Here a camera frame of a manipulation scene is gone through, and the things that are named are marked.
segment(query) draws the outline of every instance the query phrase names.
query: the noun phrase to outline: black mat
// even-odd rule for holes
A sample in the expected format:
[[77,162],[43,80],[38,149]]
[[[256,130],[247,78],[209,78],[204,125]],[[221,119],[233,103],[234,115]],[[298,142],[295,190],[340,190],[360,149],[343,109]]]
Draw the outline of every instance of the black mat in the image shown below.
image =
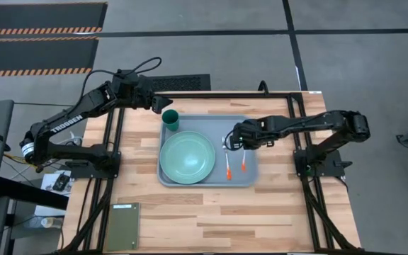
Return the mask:
[[152,76],[154,91],[210,91],[209,74]]
[[0,39],[0,77],[90,72],[97,44],[94,36]]
[[0,4],[0,35],[100,32],[107,3]]

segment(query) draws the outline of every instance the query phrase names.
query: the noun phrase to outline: green bowl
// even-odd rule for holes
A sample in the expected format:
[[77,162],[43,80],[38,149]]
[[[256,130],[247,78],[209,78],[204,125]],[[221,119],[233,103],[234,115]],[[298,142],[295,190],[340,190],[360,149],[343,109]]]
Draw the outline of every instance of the green bowl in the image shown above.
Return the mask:
[[210,174],[215,149],[200,133],[184,131],[171,136],[161,148],[160,166],[172,181],[193,184]]

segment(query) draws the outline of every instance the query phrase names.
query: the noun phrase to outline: gray floor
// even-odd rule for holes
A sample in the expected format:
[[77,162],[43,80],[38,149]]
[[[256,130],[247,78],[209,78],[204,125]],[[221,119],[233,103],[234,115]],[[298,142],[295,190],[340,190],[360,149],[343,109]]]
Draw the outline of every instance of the gray floor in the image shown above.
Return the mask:
[[[290,5],[296,29],[408,28],[408,1],[290,0]],[[109,0],[103,31],[285,28],[282,3],[276,0]],[[344,159],[354,162],[347,182],[363,247],[408,254],[408,150],[395,140],[408,130],[408,34],[297,39],[309,90],[323,91],[328,109],[368,116],[372,137],[341,150]],[[104,38],[94,67],[128,69],[156,55],[164,63],[149,75],[209,73],[213,90],[256,89],[261,79],[270,90],[299,89],[286,35]],[[0,77],[0,99],[71,105],[83,78]],[[87,90],[109,78],[96,74]],[[19,154],[16,145],[31,123],[60,109],[17,105],[9,135],[14,154]],[[74,129],[82,135],[84,126]],[[67,138],[61,135],[58,141]],[[12,177],[14,172],[3,166],[1,175]],[[27,176],[39,177],[33,172]],[[15,254],[52,251],[57,239],[57,233],[19,239]],[[28,248],[33,242],[41,243],[42,250]]]

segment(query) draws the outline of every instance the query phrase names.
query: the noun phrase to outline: teal cup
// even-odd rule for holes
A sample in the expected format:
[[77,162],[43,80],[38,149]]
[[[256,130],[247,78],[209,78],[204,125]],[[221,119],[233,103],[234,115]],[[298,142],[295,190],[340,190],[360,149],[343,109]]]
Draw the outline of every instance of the teal cup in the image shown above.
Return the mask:
[[175,110],[165,111],[161,116],[161,120],[170,131],[174,132],[179,128],[179,113]]

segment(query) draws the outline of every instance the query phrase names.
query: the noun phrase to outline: wooden tabletop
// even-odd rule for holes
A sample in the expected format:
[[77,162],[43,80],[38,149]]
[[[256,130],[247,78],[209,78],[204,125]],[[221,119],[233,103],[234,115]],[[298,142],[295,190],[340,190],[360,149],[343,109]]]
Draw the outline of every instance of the wooden tabletop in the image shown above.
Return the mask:
[[[303,92],[303,98],[307,115],[325,111],[321,93]],[[180,113],[245,114],[250,118],[289,116],[288,104],[282,98],[174,99],[168,108]],[[106,116],[88,119],[84,146],[101,143],[105,124]],[[256,151],[259,177],[252,187],[167,188],[160,184],[156,175],[160,125],[161,116],[150,110],[125,110],[120,143],[123,159],[111,202],[142,204],[140,247],[127,252],[313,250],[302,186],[295,175],[292,135],[277,141],[275,147]],[[311,135],[313,142],[318,143],[330,134],[325,131]],[[346,188],[332,177],[321,180],[330,218],[352,244],[359,246]],[[73,185],[64,219],[65,244],[70,243],[76,233],[87,182],[82,179]],[[93,187],[94,183],[88,194],[84,220],[89,212]],[[317,215],[316,218],[324,247],[322,222]],[[91,248],[96,247],[99,226],[98,219]]]

